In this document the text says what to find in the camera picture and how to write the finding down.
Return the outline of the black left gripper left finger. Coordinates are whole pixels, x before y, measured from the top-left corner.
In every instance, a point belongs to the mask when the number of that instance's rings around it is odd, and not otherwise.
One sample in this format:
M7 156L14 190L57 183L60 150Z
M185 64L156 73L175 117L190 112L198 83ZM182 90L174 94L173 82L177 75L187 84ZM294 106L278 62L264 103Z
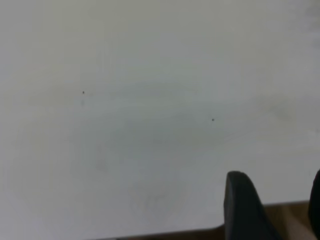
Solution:
M226 240L281 240L268 218L257 190L243 172L226 175L224 203Z

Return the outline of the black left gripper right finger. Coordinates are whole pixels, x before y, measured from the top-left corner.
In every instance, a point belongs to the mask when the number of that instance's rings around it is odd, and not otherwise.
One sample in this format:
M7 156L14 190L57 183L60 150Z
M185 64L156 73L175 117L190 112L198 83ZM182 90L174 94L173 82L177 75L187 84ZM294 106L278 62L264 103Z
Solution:
M317 239L320 239L320 170L315 175L310 193L308 218Z

